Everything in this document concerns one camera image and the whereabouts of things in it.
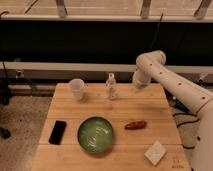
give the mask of smartphone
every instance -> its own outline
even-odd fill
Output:
[[[56,144],[56,145],[60,144],[66,125],[67,123],[65,121],[56,120],[52,133],[49,138],[50,144]]]

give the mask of white cup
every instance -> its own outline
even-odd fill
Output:
[[[84,96],[84,81],[79,78],[72,79],[69,82],[70,89],[75,100],[81,100]]]

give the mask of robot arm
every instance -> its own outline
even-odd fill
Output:
[[[135,87],[147,86],[152,77],[177,97],[191,112],[202,117],[199,111],[213,100],[213,93],[169,71],[163,66],[165,62],[166,56],[162,51],[140,55],[136,60],[138,69],[133,75]]]
[[[162,51],[140,55],[136,60],[133,84],[136,88],[143,88],[150,83],[152,77],[201,118],[191,167],[194,171],[212,171],[213,93],[169,71],[163,66],[165,62],[166,56]]]

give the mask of black partition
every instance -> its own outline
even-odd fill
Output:
[[[0,57],[7,61],[135,64],[156,49],[168,65],[212,66],[213,24],[0,21]]]

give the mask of wooden tabletop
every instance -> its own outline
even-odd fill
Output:
[[[32,170],[190,171],[162,86],[136,90],[131,84],[117,84],[116,89],[117,99],[110,101],[105,84],[86,84],[84,99],[75,101],[68,85],[58,84]],[[112,147],[99,155],[86,153],[77,141],[80,124],[92,116],[109,120],[115,133]],[[147,121],[145,129],[124,129],[128,122],[141,119]],[[56,120],[67,122],[61,145],[48,142]],[[156,140],[167,153],[153,166],[144,153]]]

